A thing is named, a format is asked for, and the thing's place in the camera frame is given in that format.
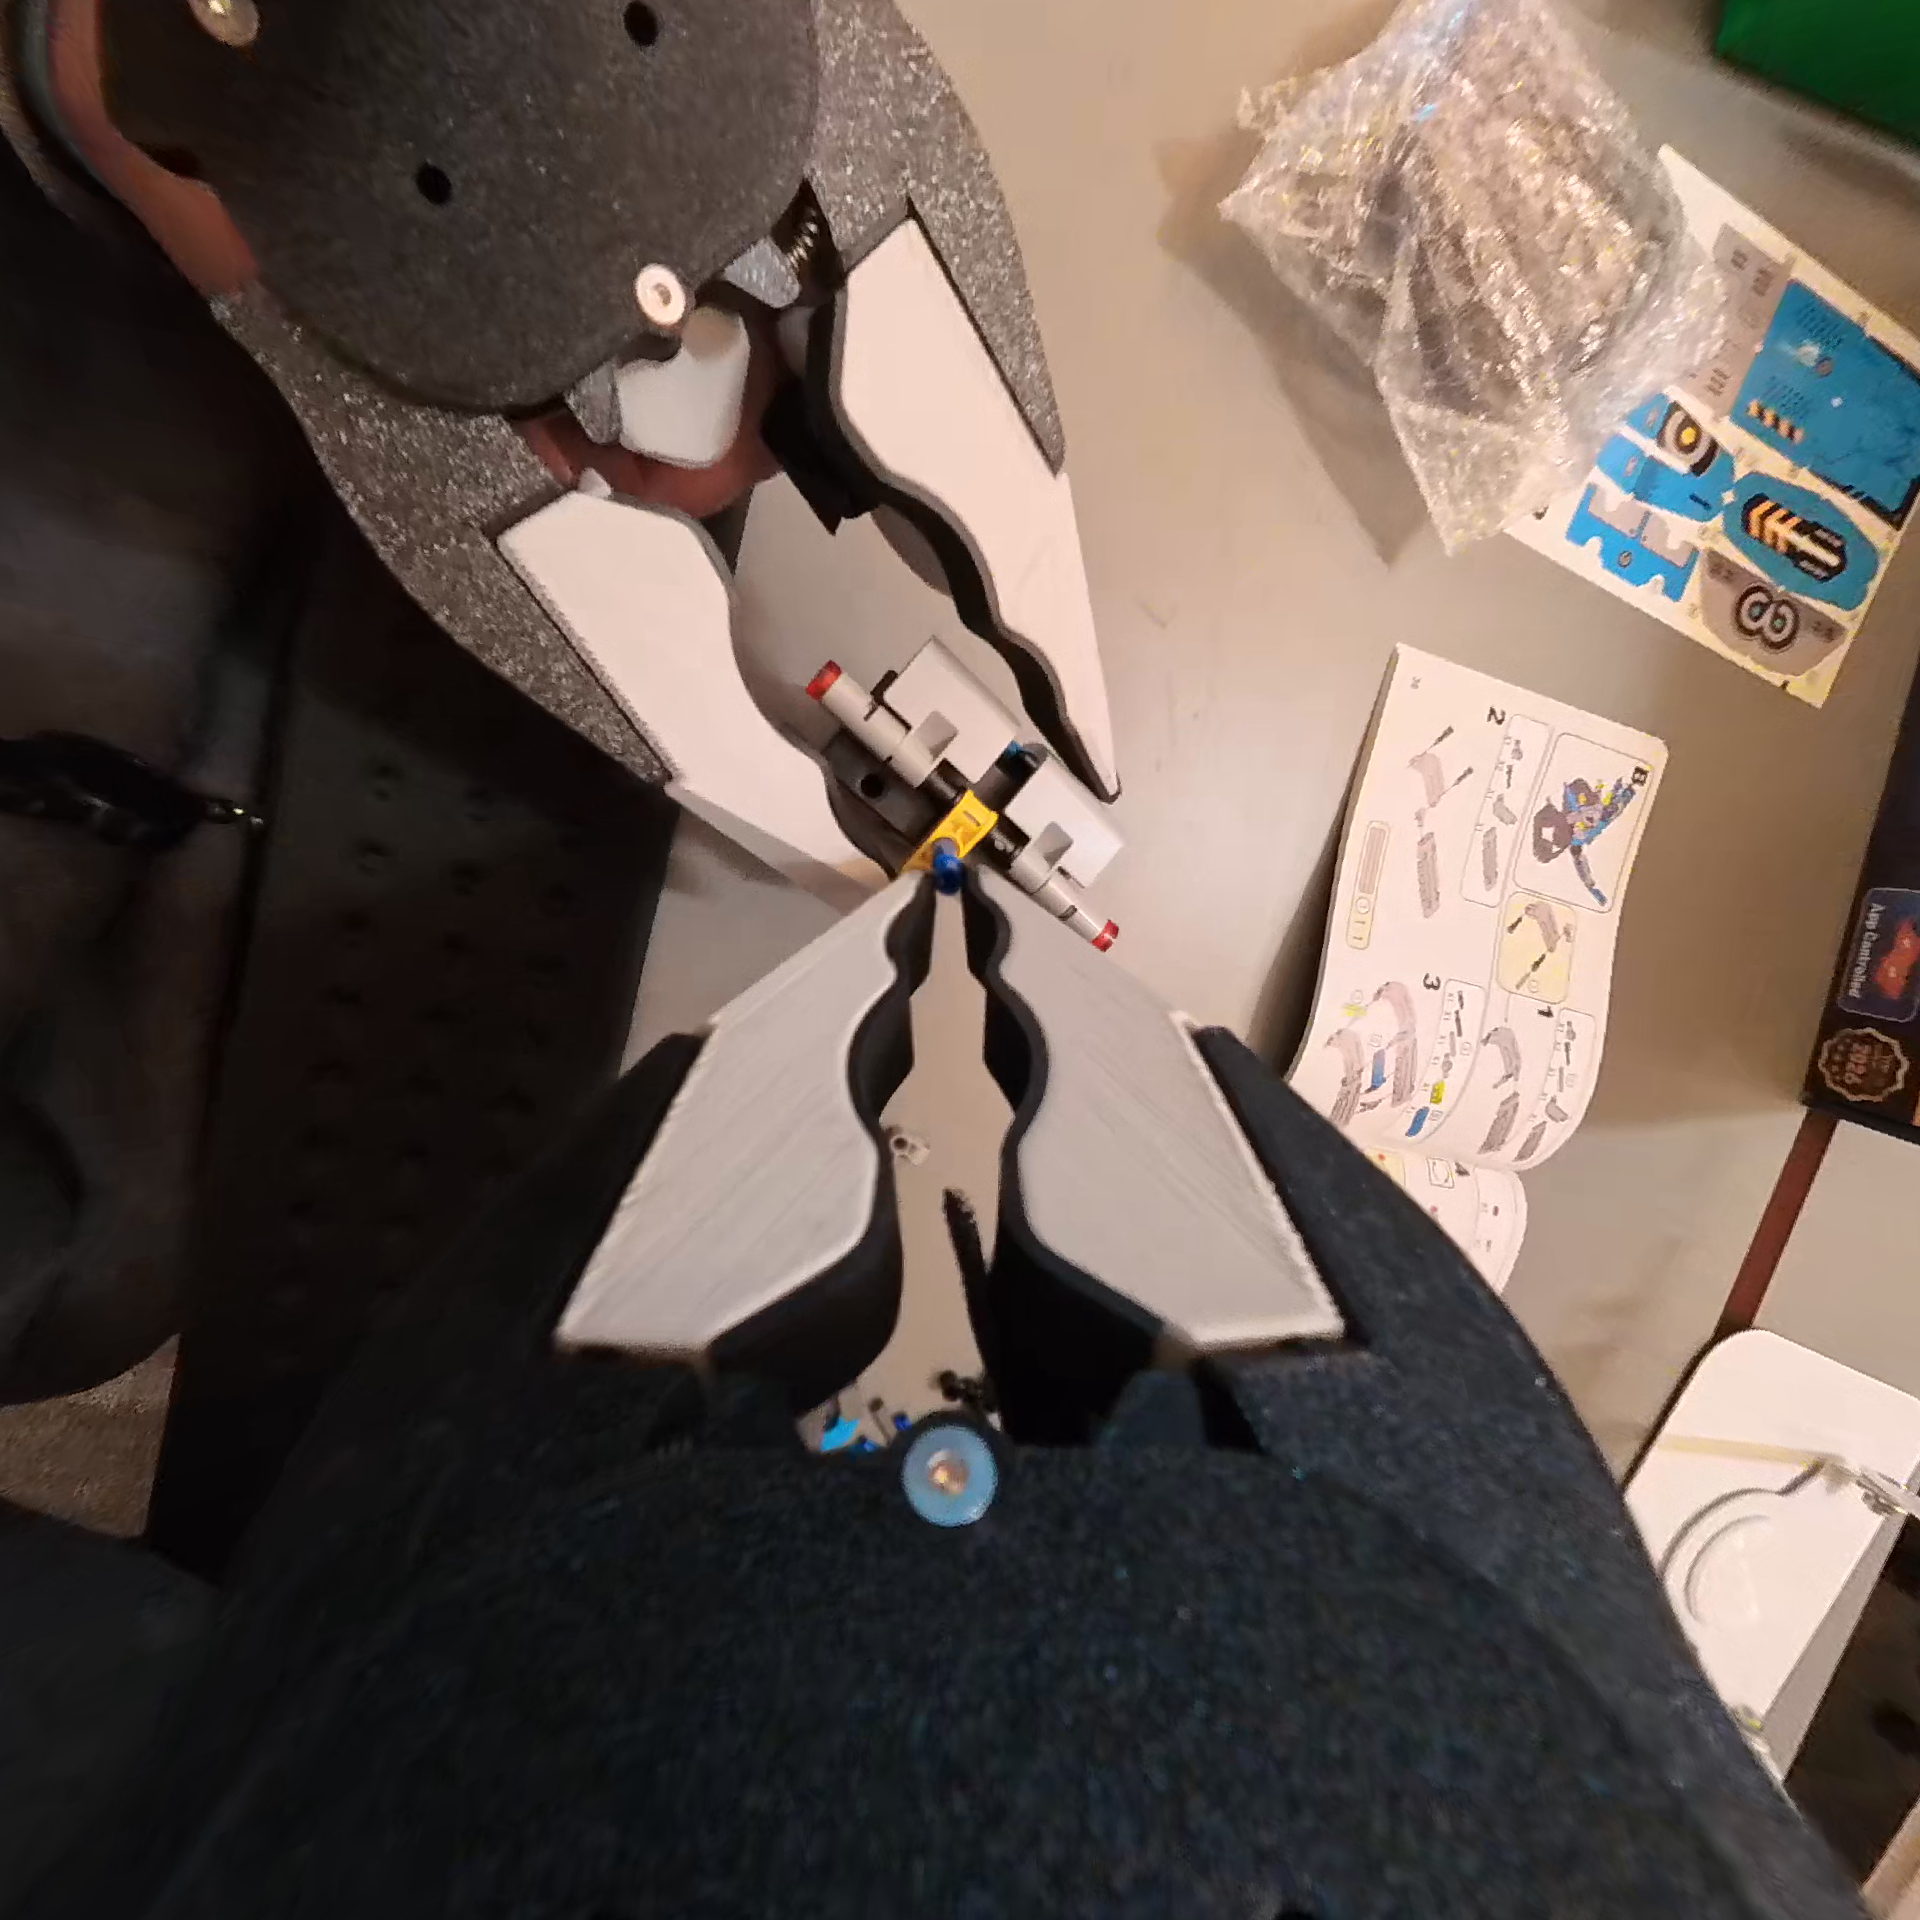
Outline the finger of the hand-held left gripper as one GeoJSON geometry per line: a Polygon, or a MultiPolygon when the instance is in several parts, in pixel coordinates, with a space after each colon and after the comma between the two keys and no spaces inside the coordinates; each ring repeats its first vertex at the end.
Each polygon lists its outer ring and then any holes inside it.
{"type": "Polygon", "coordinates": [[[1108,683],[1065,464],[1052,459],[911,210],[832,291],[784,314],[801,362],[763,413],[816,518],[890,512],[1004,659],[1067,773],[1120,797],[1108,683]]]}
{"type": "Polygon", "coordinates": [[[733,576],[692,513],[578,480],[497,550],[657,751],[674,802],[801,889],[890,882],[835,816],[824,765],[757,705],[733,576]]]}

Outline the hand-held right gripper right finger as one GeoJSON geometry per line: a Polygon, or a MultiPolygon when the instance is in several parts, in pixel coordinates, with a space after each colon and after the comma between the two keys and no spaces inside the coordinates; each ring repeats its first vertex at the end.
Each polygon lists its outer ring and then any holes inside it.
{"type": "Polygon", "coordinates": [[[1195,1025],[1001,875],[967,882],[964,928],[1010,1111],[995,1254],[1032,1301],[1185,1354],[1340,1338],[1195,1025]]]}

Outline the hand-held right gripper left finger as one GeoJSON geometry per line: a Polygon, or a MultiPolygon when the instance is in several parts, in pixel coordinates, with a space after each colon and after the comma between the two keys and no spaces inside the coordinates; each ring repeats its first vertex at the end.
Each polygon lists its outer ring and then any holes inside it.
{"type": "Polygon", "coordinates": [[[877,1358],[903,1298],[883,1111],[938,887],[906,875],[725,1002],[561,1314],[576,1352],[877,1358]]]}

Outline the black and grey brick assembly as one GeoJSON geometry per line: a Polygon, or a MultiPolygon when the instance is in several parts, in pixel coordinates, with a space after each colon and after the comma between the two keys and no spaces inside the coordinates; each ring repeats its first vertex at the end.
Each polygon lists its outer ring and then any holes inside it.
{"type": "Polygon", "coordinates": [[[938,639],[877,685],[828,659],[808,696],[832,720],[837,795],[890,873],[929,875],[929,840],[951,833],[967,869],[1013,882],[1100,953],[1116,946],[1091,896],[1120,849],[1107,806],[938,639]]]}

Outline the grey desk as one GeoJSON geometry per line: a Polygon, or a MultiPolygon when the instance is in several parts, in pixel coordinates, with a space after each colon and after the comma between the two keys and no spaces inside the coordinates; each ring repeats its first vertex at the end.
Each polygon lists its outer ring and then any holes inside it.
{"type": "MultiPolygon", "coordinates": [[[[1916,155],[1722,66],[1715,5],[1563,7],[1651,138],[1916,331],[1916,155]]],[[[1812,710],[1511,538],[1441,545],[1372,381],[1216,215],[1242,94],[1351,57],[1389,9],[906,5],[992,153],[1064,407],[1123,774],[1111,958],[1289,1065],[1401,639],[1668,745],[1597,1089],[1528,1177],[1507,1290],[1625,1477],[1737,1281],[1760,1122],[1801,1109],[1914,678],[1916,552],[1812,710]]],[[[1005,683],[866,521],[829,538],[786,483],[753,503],[738,619],[783,712],[824,659],[866,678],[933,632],[1005,683]]],[[[959,921],[888,1111],[931,1142],[900,1165],[898,1326],[859,1376],[888,1395],[977,1365],[941,1197],[987,1222],[1005,1104],[959,921]]]]}
{"type": "Polygon", "coordinates": [[[1809,1109],[1770,1112],[1743,1254],[1724,1333],[1770,1333],[1916,1401],[1916,1142],[1809,1109]]]}

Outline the black perforated chair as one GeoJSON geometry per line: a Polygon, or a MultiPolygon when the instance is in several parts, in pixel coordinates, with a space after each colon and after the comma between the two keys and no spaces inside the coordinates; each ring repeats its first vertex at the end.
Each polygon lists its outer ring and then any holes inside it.
{"type": "Polygon", "coordinates": [[[239,632],[256,825],[132,851],[4,1048],[4,1407],[173,1341],[136,1537],[203,1579],[370,1330],[617,1077],[679,818],[344,509],[282,554],[239,632]]]}

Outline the open instruction booklet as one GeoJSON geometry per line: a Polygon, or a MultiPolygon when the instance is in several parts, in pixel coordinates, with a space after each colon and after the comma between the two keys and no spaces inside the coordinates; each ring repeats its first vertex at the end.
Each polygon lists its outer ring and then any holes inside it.
{"type": "Polygon", "coordinates": [[[1593,1099],[1666,760],[1658,735],[1410,643],[1384,678],[1287,1080],[1495,1290],[1523,1173],[1593,1099]]]}

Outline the clear bubble wrap bag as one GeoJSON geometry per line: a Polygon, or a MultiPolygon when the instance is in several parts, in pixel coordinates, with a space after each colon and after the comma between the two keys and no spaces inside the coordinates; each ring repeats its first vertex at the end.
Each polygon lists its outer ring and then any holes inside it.
{"type": "Polygon", "coordinates": [[[1449,552],[1593,465],[1722,343],[1664,161],[1549,5],[1397,5],[1354,57],[1251,89],[1221,216],[1354,350],[1449,552]]]}

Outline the white tablet stand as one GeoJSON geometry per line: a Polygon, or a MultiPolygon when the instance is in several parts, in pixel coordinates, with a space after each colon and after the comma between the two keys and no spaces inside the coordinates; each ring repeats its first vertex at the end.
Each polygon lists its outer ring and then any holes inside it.
{"type": "Polygon", "coordinates": [[[1916,1395],[1768,1330],[1707,1350],[1625,1480],[1676,1621],[1780,1781],[1916,1482],[1916,1395]]]}

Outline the toy robot kit box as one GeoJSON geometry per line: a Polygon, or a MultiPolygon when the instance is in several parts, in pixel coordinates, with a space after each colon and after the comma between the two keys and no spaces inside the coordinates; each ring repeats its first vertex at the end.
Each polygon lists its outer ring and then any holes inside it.
{"type": "Polygon", "coordinates": [[[1919,1141],[1919,690],[1865,840],[1803,1101],[1883,1135],[1919,1141]]]}

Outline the blue sticker sheet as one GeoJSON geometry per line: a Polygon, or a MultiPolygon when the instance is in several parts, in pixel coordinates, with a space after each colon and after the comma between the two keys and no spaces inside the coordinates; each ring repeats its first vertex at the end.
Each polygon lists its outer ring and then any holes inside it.
{"type": "Polygon", "coordinates": [[[1674,145],[1660,159],[1727,291],[1720,345],[1509,535],[1820,707],[1916,526],[1919,339],[1674,145]]]}

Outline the green plastic bin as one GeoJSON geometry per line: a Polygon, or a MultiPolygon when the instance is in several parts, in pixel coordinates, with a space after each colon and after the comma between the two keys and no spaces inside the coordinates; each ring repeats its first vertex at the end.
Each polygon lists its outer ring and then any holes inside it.
{"type": "Polygon", "coordinates": [[[1727,2],[1715,51],[1820,104],[1916,125],[1916,2],[1727,2]]]}

